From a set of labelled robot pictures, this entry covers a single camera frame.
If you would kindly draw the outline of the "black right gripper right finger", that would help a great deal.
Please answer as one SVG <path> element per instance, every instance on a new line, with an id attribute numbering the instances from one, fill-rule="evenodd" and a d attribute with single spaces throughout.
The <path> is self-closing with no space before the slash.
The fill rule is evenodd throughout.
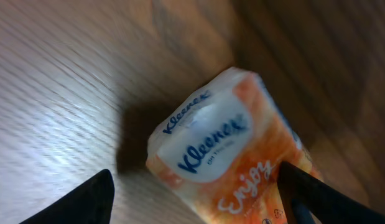
<path id="1" fill-rule="evenodd" d="M 323 224 L 380 223 L 385 216 L 339 193 L 293 164 L 279 166 L 277 186 L 287 222 Z"/>

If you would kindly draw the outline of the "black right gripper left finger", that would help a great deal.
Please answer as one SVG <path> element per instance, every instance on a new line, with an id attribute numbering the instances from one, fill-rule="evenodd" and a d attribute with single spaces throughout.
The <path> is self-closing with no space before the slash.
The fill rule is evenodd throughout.
<path id="1" fill-rule="evenodd" d="M 113 202 L 113 176 L 103 169 L 21 224 L 109 224 Z"/>

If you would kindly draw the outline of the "small orange white box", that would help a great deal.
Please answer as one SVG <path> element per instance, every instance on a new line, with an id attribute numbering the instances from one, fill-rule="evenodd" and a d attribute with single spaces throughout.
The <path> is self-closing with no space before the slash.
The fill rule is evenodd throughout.
<path id="1" fill-rule="evenodd" d="M 146 165 L 206 223 L 285 223 L 282 161 L 320 177 L 260 76 L 231 67 L 156 127 Z"/>

